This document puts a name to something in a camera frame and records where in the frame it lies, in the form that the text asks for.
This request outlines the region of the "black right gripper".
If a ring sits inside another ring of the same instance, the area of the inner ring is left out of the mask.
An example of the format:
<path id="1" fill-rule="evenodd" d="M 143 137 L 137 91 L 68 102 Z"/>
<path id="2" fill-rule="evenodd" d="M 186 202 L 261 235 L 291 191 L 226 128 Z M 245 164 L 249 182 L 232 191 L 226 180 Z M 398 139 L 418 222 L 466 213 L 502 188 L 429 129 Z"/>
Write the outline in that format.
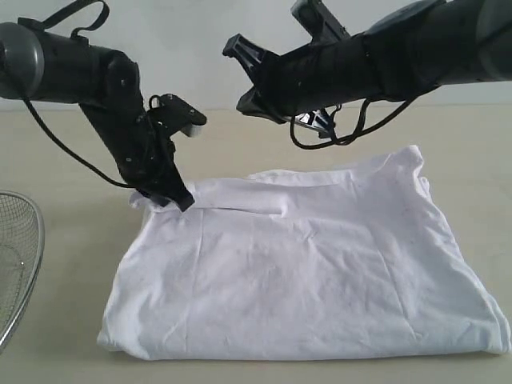
<path id="1" fill-rule="evenodd" d="M 236 59 L 251 80 L 258 78 L 258 91 L 248 90 L 236 105 L 244 116 L 282 125 L 297 114 L 376 95 L 376 73 L 363 34 L 282 56 L 236 34 L 222 55 Z"/>

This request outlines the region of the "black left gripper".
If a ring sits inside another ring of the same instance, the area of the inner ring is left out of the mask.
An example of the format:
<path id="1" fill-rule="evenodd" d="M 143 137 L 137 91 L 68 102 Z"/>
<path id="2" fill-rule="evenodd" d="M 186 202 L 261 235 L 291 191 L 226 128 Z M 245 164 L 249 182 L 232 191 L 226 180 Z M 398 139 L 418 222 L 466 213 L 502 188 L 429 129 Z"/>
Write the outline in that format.
<path id="1" fill-rule="evenodd" d="M 162 128 L 146 115 L 115 115 L 114 122 L 114 157 L 123 179 L 161 207 L 173 203 L 181 212 L 188 210 L 195 200 L 174 163 L 175 145 Z"/>

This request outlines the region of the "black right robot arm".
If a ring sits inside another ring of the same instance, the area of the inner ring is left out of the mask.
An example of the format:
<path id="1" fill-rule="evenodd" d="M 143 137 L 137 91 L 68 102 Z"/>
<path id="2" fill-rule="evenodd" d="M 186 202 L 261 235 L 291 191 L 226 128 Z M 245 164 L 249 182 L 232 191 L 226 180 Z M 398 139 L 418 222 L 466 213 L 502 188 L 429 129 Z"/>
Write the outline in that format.
<path id="1" fill-rule="evenodd" d="M 511 78 L 508 1 L 416 1 L 358 34 L 320 1 L 298 1 L 291 12 L 310 43 L 279 55 L 236 34 L 223 49 L 252 81 L 237 104 L 246 116 L 283 124 L 357 100 L 404 102 Z"/>

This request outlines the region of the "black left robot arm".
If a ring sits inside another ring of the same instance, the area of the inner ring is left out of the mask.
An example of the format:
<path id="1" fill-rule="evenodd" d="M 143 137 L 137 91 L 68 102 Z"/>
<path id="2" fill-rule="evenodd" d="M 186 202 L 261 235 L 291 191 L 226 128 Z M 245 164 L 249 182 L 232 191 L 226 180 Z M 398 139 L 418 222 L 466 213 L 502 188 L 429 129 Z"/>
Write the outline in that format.
<path id="1" fill-rule="evenodd" d="M 1 96 L 77 104 L 113 157 L 126 187 L 182 211 L 194 203 L 174 164 L 171 135 L 206 118 L 172 94 L 147 110 L 138 64 L 123 52 L 31 29 L 25 20 L 1 24 Z"/>

